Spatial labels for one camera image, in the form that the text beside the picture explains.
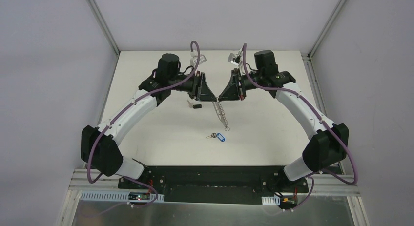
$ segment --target black mounting plate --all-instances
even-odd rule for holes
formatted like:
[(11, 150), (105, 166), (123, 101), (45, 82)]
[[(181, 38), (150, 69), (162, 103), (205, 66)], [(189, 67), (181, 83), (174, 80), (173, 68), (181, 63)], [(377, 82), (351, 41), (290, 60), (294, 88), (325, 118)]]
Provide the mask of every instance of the black mounting plate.
[[(284, 166), (148, 166), (139, 181), (152, 180), (165, 202), (262, 204), (262, 196), (274, 191), (307, 193), (308, 185), (301, 178), (286, 189), (275, 189), (277, 173)], [(147, 189), (121, 178), (120, 189)]]

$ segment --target chain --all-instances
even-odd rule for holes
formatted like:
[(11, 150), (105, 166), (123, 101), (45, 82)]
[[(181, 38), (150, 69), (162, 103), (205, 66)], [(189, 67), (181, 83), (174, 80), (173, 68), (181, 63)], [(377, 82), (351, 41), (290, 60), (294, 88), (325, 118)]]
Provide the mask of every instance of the chain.
[(214, 110), (216, 111), (217, 117), (224, 125), (224, 131), (230, 131), (230, 127), (228, 126), (228, 121), (226, 119), (226, 114), (224, 113), (224, 109), (219, 102), (213, 102)]

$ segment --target white wall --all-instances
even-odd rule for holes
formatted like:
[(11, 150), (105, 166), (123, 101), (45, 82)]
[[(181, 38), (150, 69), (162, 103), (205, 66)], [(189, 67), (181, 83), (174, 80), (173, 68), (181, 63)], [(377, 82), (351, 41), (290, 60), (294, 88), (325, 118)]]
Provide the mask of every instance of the white wall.
[(349, 0), (314, 57), (327, 113), (350, 128), (371, 225), (414, 222), (414, 0)]
[(309, 52), (339, 0), (96, 0), (121, 50)]
[(116, 57), (85, 0), (0, 0), (0, 225), (54, 225)]

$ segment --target white arm segment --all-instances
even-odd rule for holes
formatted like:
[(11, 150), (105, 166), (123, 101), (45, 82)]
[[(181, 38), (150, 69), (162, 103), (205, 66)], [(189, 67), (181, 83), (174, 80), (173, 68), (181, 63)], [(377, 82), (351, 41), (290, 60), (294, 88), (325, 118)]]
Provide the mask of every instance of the white arm segment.
[[(147, 93), (147, 91), (137, 90), (134, 96), (119, 111), (117, 111), (114, 116), (98, 125), (98, 130), (102, 132), (106, 126), (109, 126), (110, 128), (105, 132), (105, 135), (112, 135), (113, 140), (119, 146), (125, 135), (132, 129), (132, 127), (144, 115), (148, 114), (148, 112), (157, 107), (157, 100), (152, 96), (147, 96), (125, 111), (112, 126), (110, 125), (110, 122), (120, 111), (122, 111), (122, 109), (124, 109), (127, 105), (134, 103), (135, 99), (145, 93)], [(131, 158), (124, 157), (121, 167), (115, 174), (128, 176), (136, 180), (141, 176), (143, 170), (144, 167), (139, 162), (132, 160)]]
[[(294, 90), (305, 97), (296, 83), (287, 83), (283, 85), (283, 88)], [(296, 95), (291, 94), (290, 92), (278, 90), (276, 92), (276, 99), (280, 101), (280, 103), (282, 103), (292, 113), (296, 120), (298, 120), (306, 132), (309, 140), (314, 135), (316, 135), (318, 130), (326, 130), (326, 128), (319, 122), (319, 119), (308, 107), (308, 105), (306, 105), (302, 99), (298, 98)], [(320, 112), (316, 107), (315, 109), (319, 115), (322, 116), (322, 112)], [(322, 116), (322, 119), (325, 120), (329, 127), (333, 127), (334, 122), (332, 120), (328, 119), (326, 116)]]
[[(294, 90), (302, 95), (302, 91), (296, 83), (290, 82), (283, 85), (283, 87)], [(318, 130), (326, 130), (326, 128), (319, 122), (318, 118), (308, 107), (308, 105), (306, 105), (302, 99), (298, 98), (296, 95), (291, 94), (290, 92), (278, 90), (276, 92), (276, 99), (280, 101), (292, 113), (296, 120), (298, 120), (302, 128), (305, 130), (309, 140), (314, 135), (316, 135)], [(316, 109), (316, 111), (319, 113), (319, 115), (321, 115), (322, 119), (325, 120), (329, 127), (332, 128), (334, 122), (328, 119), (326, 116), (322, 115), (322, 112), (320, 112), (318, 109)], [(303, 161), (302, 156), (293, 161), (291, 164), (285, 166), (283, 171), (290, 181), (295, 181), (312, 173), (312, 171), (309, 170)]]

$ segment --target robotic arm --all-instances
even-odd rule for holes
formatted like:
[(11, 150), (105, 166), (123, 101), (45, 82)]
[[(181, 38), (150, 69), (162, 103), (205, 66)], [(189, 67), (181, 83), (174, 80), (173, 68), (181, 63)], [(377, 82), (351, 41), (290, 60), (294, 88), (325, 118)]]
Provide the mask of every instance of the robotic arm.
[[(279, 172), (277, 188), (283, 189), (294, 184), (301, 177), (310, 175), (345, 159), (345, 150), (332, 134), (328, 132), (322, 121), (328, 124), (345, 145), (348, 143), (348, 128), (343, 123), (336, 125), (316, 109), (316, 113), (322, 119), (318, 118), (314, 111), (301, 99), (301, 97), (305, 99), (306, 97), (302, 94), (295, 78), (287, 71), (279, 72), (273, 52), (270, 50), (260, 51), (254, 54), (254, 58), (257, 70), (252, 70), (249, 73), (250, 78), (260, 86), (280, 88), (280, 90), (269, 91), (270, 95), (281, 102), (292, 113), (310, 140), (302, 156)], [(243, 62), (241, 61), (241, 51), (237, 54), (230, 54), (228, 60), (237, 65), (238, 68), (231, 71), (230, 81), (218, 100), (244, 100), (246, 98), (246, 91), (256, 89), (257, 87), (253, 85), (247, 75), (241, 74), (244, 70)]]
[[(197, 56), (192, 52), (191, 66), (196, 66)], [(199, 58), (199, 64), (206, 61), (204, 55)], [(144, 80), (133, 97), (110, 119), (102, 122), (97, 127), (86, 126), (82, 131), (81, 159), (88, 163), (89, 154), (94, 143), (95, 150), (91, 165), (106, 176), (113, 174), (128, 176), (138, 179), (145, 166), (131, 158), (123, 157), (118, 147), (131, 128), (148, 112), (159, 106), (170, 94), (171, 90), (187, 92), (189, 97), (197, 101), (215, 102), (216, 97), (208, 88), (205, 74), (196, 71), (183, 84), (170, 90), (157, 91), (158, 89), (175, 85), (183, 81), (188, 75), (180, 72), (181, 63), (174, 54), (163, 54), (158, 61), (158, 67), (153, 70), (150, 77)], [(154, 91), (141, 100), (139, 97)]]

